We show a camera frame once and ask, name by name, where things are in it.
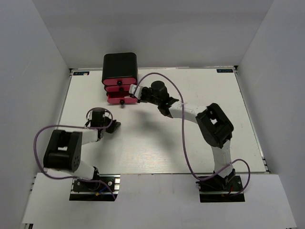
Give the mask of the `pink bottom drawer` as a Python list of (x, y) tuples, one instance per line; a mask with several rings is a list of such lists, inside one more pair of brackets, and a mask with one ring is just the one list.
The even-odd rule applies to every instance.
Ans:
[(110, 104), (119, 104), (119, 105), (125, 105), (125, 104), (135, 104), (137, 103), (137, 98), (130, 97), (129, 92), (111, 92), (107, 93), (107, 102)]

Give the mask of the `pink drawer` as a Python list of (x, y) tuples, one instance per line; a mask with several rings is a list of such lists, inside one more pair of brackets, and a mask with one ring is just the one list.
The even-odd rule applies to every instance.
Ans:
[(129, 92), (111, 92), (107, 93), (107, 102), (110, 104), (119, 104), (119, 105), (125, 105), (125, 104), (135, 104), (137, 103), (137, 98), (130, 97)]
[(127, 78), (110, 78), (110, 79), (105, 79), (102, 81), (102, 83), (106, 86), (111, 86), (111, 85), (126, 85), (126, 84), (134, 84), (137, 83), (137, 79), (133, 77), (127, 77)]
[(114, 92), (129, 92), (130, 89), (130, 84), (126, 84), (126, 85), (111, 85), (111, 86), (107, 86), (105, 87), (105, 91), (108, 93), (114, 93)]

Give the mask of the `pink top drawer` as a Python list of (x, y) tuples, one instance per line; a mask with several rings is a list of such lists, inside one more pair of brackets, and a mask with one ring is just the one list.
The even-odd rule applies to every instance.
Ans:
[(102, 81), (102, 83), (106, 86), (111, 86), (111, 85), (126, 85), (126, 84), (134, 84), (137, 83), (137, 79), (133, 77), (127, 77), (127, 78), (110, 78), (110, 79), (105, 79)]

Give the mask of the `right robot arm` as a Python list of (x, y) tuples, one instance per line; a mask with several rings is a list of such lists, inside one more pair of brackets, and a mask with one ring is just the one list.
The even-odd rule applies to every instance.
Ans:
[(130, 93), (140, 103), (157, 105), (166, 117), (183, 118), (197, 124), (204, 140), (212, 148), (215, 173), (212, 180), (220, 190), (227, 190), (232, 185), (235, 169), (230, 144), (234, 126), (218, 104), (212, 103), (207, 107), (185, 104), (169, 96), (162, 81), (155, 81), (150, 87), (134, 86), (134, 92)]

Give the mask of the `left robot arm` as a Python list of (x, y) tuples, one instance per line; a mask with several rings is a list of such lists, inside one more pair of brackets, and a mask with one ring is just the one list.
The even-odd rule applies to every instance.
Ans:
[(100, 141), (105, 133), (113, 134), (120, 126), (109, 110), (99, 107), (87, 112), (84, 126), (59, 125), (51, 134), (43, 167), (84, 179), (89, 190), (98, 189), (101, 184), (96, 176), (98, 169), (81, 160), (82, 146)]

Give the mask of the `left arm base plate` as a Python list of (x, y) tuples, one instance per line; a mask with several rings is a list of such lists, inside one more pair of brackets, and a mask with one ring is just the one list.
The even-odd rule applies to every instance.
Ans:
[(120, 188), (121, 175), (98, 175), (97, 179), (104, 182), (90, 183), (80, 181), (79, 179), (73, 180), (69, 201), (87, 201), (87, 202), (113, 202), (111, 192), (106, 185), (111, 189), (115, 198), (117, 198)]

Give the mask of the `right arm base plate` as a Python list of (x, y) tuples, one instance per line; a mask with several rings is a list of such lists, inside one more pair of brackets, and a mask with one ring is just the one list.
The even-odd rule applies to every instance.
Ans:
[(217, 184), (214, 178), (207, 181), (196, 181), (201, 203), (245, 202), (244, 193), (236, 194), (243, 189), (240, 176), (235, 176), (226, 187)]

